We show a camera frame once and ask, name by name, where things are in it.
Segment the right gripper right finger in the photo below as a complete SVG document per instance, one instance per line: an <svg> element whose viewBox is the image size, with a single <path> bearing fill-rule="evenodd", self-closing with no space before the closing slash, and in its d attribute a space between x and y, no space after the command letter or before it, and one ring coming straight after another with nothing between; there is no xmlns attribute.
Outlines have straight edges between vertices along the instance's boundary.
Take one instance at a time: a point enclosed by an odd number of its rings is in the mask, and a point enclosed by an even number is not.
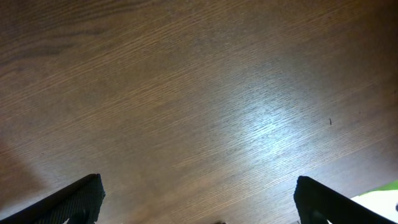
<svg viewBox="0 0 398 224"><path fill-rule="evenodd" d="M294 202L301 224L394 223L307 176L298 177Z"/></svg>

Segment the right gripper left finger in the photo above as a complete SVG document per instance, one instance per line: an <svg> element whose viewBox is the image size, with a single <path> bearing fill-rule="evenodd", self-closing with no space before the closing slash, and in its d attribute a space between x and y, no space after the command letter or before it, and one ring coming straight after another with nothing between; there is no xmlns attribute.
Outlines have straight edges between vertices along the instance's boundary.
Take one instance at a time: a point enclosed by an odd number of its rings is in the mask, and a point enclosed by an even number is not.
<svg viewBox="0 0 398 224"><path fill-rule="evenodd" d="M105 191L99 174L89 174L37 203L1 220L2 224L94 224Z"/></svg>

